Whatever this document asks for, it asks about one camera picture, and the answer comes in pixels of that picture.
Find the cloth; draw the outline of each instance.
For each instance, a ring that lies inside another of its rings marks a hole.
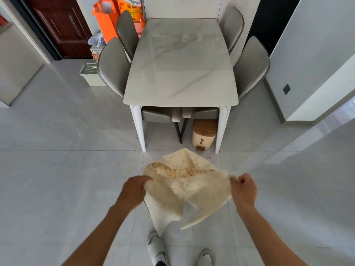
[[[182,218],[184,201],[195,206],[198,213],[181,229],[206,219],[231,197],[228,172],[186,148],[149,164],[143,174],[153,178],[144,186],[144,202],[159,235],[171,221]]]

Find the white table leg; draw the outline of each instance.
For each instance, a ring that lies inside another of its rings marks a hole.
[[[141,143],[142,151],[146,151],[146,143],[144,141],[144,131],[143,131],[143,122],[142,122],[142,107],[139,105],[130,105],[134,125],[138,134],[139,142]]]
[[[230,113],[230,106],[221,106],[219,108],[219,119],[218,119],[216,151],[215,151],[216,154],[218,154],[219,148],[221,147],[224,130],[227,125],[229,113]]]

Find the dining chair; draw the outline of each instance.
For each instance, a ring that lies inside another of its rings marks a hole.
[[[132,16],[127,10],[125,10],[118,18],[116,32],[118,38],[122,42],[123,48],[132,62],[139,42],[139,37]]]
[[[228,7],[219,23],[229,54],[244,29],[244,18],[235,7]]]
[[[239,100],[265,78],[269,68],[270,58],[267,50],[255,36],[252,36],[247,41],[240,58],[233,67]],[[181,137],[189,118],[198,120],[217,119],[219,118],[219,109],[218,107],[183,107],[182,117],[184,118],[184,124],[181,128]]]
[[[104,82],[122,98],[125,95],[131,64],[128,62],[121,41],[114,37],[104,47],[98,60],[98,74]],[[180,107],[142,107],[142,120],[148,122],[174,122],[176,133],[182,144],[178,122],[181,120]]]

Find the white slipper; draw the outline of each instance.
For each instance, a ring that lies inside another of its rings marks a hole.
[[[214,266],[214,256],[211,250],[204,249],[198,256],[195,266]]]
[[[162,242],[162,240],[159,237],[159,234],[157,232],[153,232],[149,237],[148,237],[148,253],[149,257],[152,260],[152,263],[154,266],[158,263],[158,261],[162,261],[160,258],[164,257],[165,258],[165,264],[166,266],[169,266],[169,259],[168,259],[168,254],[166,253],[165,246]]]

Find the red door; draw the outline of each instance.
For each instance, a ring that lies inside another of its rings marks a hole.
[[[25,0],[64,57],[90,57],[91,31],[76,0]]]

